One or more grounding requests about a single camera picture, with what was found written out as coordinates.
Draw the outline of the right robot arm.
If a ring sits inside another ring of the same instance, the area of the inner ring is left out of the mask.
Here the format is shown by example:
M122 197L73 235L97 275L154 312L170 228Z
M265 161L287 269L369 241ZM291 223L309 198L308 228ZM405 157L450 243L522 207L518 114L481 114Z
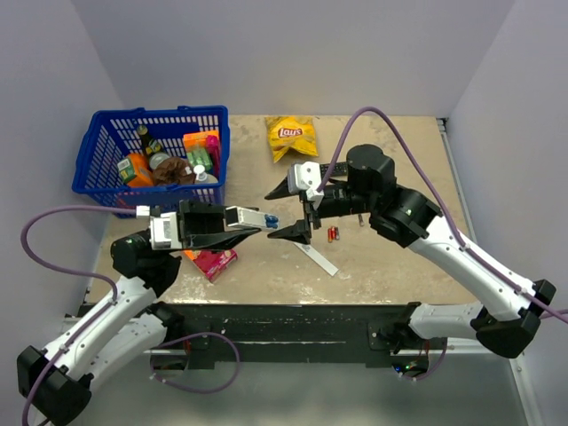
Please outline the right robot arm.
M556 288L528 280L488 255L459 231L424 194L397 182L395 162L378 146L355 146L346 156L346 178L326 185L316 162L297 163L267 194L298 196L304 216L270 233L272 239L310 243L324 218L367 213L369 225L388 241L435 264L476 297L472 304L410 303L378 335L393 351L426 340L476 340L506 359L518 357L533 340Z

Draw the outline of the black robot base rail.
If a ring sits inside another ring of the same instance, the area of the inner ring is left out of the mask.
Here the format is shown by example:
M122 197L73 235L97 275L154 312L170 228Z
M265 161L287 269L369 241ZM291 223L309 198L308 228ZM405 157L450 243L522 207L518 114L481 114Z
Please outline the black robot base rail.
M166 339L191 369L221 362L363 364L391 367L445 346L403 328L406 305L151 304Z

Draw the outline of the white remote battery cover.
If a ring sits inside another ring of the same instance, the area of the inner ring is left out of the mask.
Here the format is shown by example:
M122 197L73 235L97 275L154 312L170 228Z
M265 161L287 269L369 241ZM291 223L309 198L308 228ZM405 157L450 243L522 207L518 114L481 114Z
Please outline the white remote battery cover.
M300 249L306 256L308 256L316 265L318 265L329 276L333 277L337 274L338 268L329 262L323 255L320 254L312 245L301 244L295 242L294 245Z

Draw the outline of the white remote control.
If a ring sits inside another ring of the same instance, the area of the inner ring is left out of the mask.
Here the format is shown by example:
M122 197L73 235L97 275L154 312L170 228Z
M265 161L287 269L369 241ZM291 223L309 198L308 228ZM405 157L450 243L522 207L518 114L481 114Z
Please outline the white remote control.
M225 208L225 224L231 228L258 228L268 232L280 228L280 220L277 223L267 223L264 215L268 214L257 209L248 209L239 206Z

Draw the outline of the blue AAA battery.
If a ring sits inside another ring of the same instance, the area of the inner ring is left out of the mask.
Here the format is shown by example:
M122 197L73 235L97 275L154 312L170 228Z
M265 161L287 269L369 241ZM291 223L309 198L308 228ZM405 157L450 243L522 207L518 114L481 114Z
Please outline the blue AAA battery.
M279 221L278 217L276 217L274 215L268 215L268 214L264 215L264 219L267 223L277 223Z

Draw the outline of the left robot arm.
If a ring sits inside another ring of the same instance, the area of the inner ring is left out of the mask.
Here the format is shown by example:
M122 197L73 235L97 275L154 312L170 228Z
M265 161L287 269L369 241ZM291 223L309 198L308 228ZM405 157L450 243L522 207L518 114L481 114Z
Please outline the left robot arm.
M178 277L179 252L233 249L260 231L231 227L227 207L198 201L181 201L166 213L145 205L99 210L145 218L148 226L112 243L118 280L91 275L110 285L107 295L66 333L42 349L28 346L17 357L24 425L32 409L44 422L68 425L90 402L95 387L130 359L159 345L178 346L184 337L181 319L157 301Z

